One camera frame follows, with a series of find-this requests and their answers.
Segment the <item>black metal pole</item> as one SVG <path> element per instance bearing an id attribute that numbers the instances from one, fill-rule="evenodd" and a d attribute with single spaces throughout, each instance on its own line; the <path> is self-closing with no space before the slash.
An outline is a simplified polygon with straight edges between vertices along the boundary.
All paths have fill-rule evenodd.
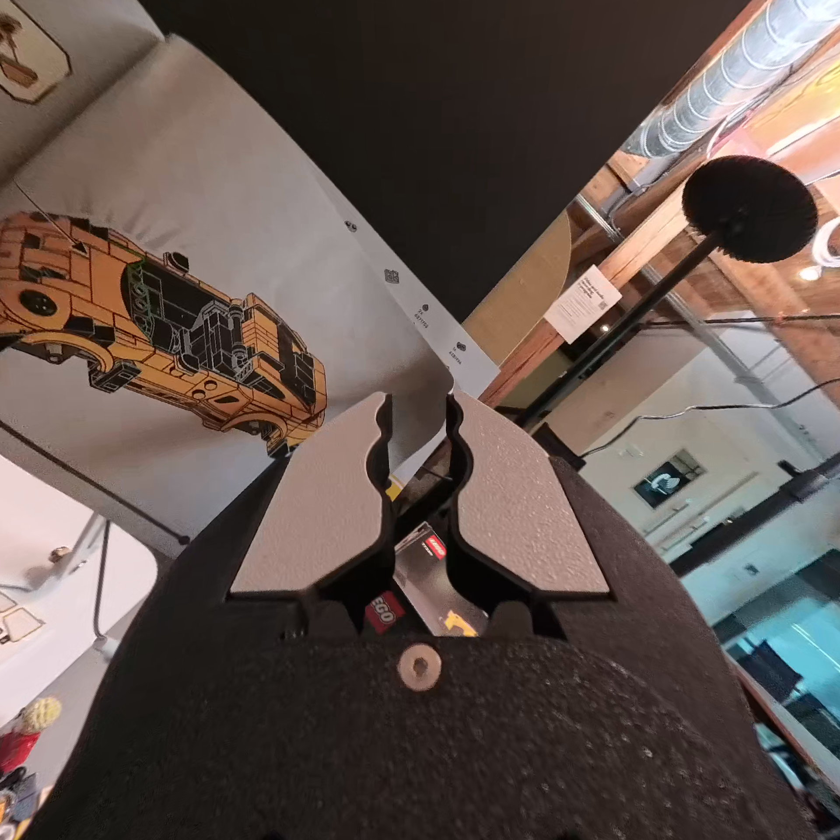
<path id="1" fill-rule="evenodd" d="M 715 249 L 722 248 L 732 240 L 732 237 L 737 237 L 743 228 L 743 223 L 743 217 L 735 217 L 718 225 L 706 235 L 668 274 L 651 286 L 637 304 L 622 315 L 608 334 L 596 341 L 561 378 L 548 386 L 524 408 L 514 424 L 523 429 L 534 427 L 543 412 L 550 411 L 552 404 L 571 394 L 587 373 L 617 350 L 622 341 L 640 325 L 644 317 L 655 310 L 693 269 L 697 268 Z"/>

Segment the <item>red lego minifigure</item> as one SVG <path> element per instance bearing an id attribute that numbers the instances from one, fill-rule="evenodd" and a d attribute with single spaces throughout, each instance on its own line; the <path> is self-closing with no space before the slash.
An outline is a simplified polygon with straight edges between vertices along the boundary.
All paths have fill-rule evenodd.
<path id="1" fill-rule="evenodd" d="M 60 717 L 62 703 L 56 696 L 41 697 L 24 707 L 12 727 L 1 737 L 1 777 L 25 765 L 41 734 Z"/>

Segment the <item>lego instruction booklet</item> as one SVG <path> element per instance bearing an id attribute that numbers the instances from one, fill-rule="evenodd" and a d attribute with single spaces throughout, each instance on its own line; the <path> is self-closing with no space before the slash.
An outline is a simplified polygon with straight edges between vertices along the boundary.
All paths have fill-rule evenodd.
<path id="1" fill-rule="evenodd" d="M 392 395 L 396 489 L 498 367 L 193 37 L 2 2 L 2 455 L 174 557 Z"/>

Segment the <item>black lego box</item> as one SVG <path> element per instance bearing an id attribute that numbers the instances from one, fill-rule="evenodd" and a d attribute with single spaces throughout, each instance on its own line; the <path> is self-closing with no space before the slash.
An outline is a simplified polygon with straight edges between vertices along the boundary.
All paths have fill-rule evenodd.
<path id="1" fill-rule="evenodd" d="M 487 614 L 457 593 L 443 537 L 424 521 L 395 546 L 392 582 L 364 610 L 365 635 L 476 637 Z"/>

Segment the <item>silver air duct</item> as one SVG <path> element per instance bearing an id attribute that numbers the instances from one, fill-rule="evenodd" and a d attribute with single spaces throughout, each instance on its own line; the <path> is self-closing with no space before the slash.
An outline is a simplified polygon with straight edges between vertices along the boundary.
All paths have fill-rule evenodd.
<path id="1" fill-rule="evenodd" d="M 682 154 L 781 80 L 838 21 L 838 1 L 765 3 L 675 100 L 646 117 L 622 152 L 649 160 Z"/>

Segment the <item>black round ribbed disc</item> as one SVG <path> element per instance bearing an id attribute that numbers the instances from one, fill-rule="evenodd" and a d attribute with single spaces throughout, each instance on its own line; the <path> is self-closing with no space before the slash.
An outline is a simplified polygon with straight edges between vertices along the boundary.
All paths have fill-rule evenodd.
<path id="1" fill-rule="evenodd" d="M 742 263 L 767 265 L 795 256 L 816 234 L 819 213 L 808 186 L 758 157 L 717 157 L 686 181 L 681 207 L 699 235 Z"/>

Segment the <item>pile of mixed lego pieces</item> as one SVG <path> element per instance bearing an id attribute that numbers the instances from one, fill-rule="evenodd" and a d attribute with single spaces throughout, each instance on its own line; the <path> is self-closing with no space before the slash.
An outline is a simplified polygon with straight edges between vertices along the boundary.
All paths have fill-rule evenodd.
<path id="1" fill-rule="evenodd" d="M 52 785 L 40 783 L 38 774 L 29 772 L 24 765 L 6 773 L 1 779 L 2 838 L 23 832 L 52 789 Z"/>

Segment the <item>white paper notice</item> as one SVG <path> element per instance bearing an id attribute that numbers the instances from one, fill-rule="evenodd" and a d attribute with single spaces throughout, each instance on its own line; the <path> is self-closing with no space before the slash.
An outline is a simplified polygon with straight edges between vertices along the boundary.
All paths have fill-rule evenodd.
<path id="1" fill-rule="evenodd" d="M 599 266 L 591 266 L 544 313 L 563 343 L 573 343 L 622 299 L 621 291 Z"/>

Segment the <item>framed wall picture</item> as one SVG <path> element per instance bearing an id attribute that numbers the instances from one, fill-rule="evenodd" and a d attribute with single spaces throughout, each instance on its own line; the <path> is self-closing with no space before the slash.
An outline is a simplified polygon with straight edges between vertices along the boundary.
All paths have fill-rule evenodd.
<path id="1" fill-rule="evenodd" d="M 706 473 L 706 468 L 682 448 L 639 480 L 633 493 L 651 509 L 657 509 Z"/>

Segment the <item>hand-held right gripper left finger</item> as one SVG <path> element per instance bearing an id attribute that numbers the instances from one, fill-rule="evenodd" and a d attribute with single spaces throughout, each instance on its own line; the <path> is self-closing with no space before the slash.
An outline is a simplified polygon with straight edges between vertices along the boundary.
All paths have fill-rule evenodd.
<path id="1" fill-rule="evenodd" d="M 367 604 L 395 568 L 392 397 L 375 392 L 300 445 L 230 588 L 237 598 Z"/>

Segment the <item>white book stand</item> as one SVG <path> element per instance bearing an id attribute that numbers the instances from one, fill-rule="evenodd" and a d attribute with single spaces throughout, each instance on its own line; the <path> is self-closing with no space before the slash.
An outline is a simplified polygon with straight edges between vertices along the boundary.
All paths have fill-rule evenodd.
<path id="1" fill-rule="evenodd" d="M 150 593 L 152 552 L 112 524 L 103 551 L 99 517 L 2 458 L 2 592 L 45 621 L 16 643 L 87 648 Z"/>

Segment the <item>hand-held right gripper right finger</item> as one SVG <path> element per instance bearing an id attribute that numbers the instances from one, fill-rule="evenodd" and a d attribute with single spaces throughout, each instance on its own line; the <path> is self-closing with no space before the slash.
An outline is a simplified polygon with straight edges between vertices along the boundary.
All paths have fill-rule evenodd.
<path id="1" fill-rule="evenodd" d="M 469 601 L 601 599 L 601 565 L 532 437 L 466 392 L 447 396 L 455 480 L 447 573 Z"/>

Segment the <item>sticker sheet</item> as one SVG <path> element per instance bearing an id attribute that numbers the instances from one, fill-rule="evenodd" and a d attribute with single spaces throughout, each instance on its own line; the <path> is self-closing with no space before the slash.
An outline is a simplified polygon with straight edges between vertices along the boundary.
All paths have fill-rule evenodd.
<path id="1" fill-rule="evenodd" d="M 18 604 L 12 597 L 1 593 L 1 647 L 19 643 L 35 634 L 46 622 Z"/>

